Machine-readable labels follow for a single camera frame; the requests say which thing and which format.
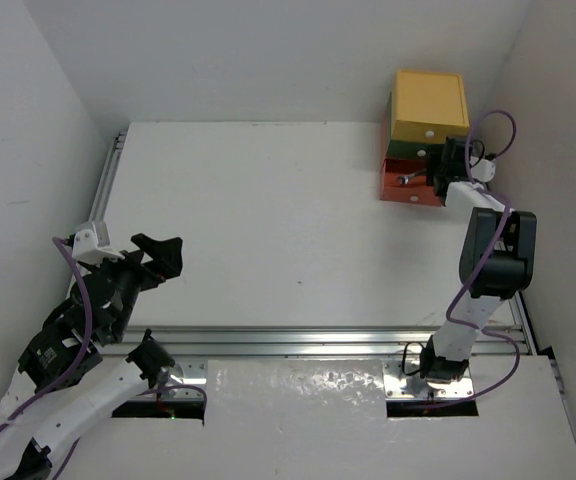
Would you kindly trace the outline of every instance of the white table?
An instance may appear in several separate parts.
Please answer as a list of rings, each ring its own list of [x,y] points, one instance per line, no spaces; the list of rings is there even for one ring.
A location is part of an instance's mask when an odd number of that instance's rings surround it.
[[[474,358],[475,387],[511,364]],[[106,420],[82,437],[63,479],[576,480],[546,357],[523,357],[506,385],[477,401],[479,416],[465,418],[386,418],[372,361],[215,361],[207,371],[205,426]]]
[[[184,240],[180,279],[131,325],[440,325],[465,224],[378,199],[369,123],[133,123],[104,218],[113,244]],[[515,323],[501,308],[493,323]]]

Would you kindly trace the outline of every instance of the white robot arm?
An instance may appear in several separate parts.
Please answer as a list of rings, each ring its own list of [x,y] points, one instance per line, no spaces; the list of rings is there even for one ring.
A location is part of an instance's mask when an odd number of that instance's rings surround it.
[[[453,216],[470,218],[459,262],[463,295],[420,355],[420,376],[435,383],[462,378],[472,347],[493,313],[532,280],[535,215],[512,210],[482,183],[466,181],[463,149],[463,143],[460,150],[459,142],[448,138],[441,159],[429,165],[429,183],[445,207]],[[498,227],[503,230],[495,240]],[[477,273],[492,242],[496,245]]]
[[[79,278],[30,341],[0,402],[0,480],[48,478],[81,434],[127,400],[168,381],[175,362],[146,332],[125,362],[57,410],[65,389],[101,362],[97,345],[121,342],[140,292],[181,273],[180,238],[155,241],[139,234],[131,240],[139,250],[115,252],[105,224],[89,222],[64,242],[73,251],[71,268],[78,260],[90,273]],[[146,254],[152,260],[142,263]],[[91,338],[86,346],[85,330]]]

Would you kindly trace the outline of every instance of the yellow drawer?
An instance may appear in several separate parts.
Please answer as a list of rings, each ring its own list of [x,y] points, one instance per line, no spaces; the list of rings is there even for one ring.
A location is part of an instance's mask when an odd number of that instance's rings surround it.
[[[461,75],[399,70],[393,84],[391,138],[444,143],[470,130]]]

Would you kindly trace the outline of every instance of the stacked drawer box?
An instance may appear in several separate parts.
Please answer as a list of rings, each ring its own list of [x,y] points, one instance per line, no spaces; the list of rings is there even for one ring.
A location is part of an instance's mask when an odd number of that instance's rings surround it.
[[[461,75],[399,70],[382,125],[381,195],[386,201],[441,205],[420,175],[397,179],[441,155],[447,136],[465,136],[470,124]]]

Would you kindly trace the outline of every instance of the white wall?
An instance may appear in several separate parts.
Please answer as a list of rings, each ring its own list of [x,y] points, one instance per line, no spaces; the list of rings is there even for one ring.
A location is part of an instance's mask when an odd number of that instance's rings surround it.
[[[576,2],[536,1],[491,106],[519,124],[496,186],[538,216],[526,299],[540,345],[554,347],[576,425]]]
[[[25,1],[115,134],[129,120],[375,121],[403,67],[463,73],[479,112],[532,0]]]
[[[21,0],[0,0],[0,398],[63,298],[52,246],[87,217],[106,142]]]

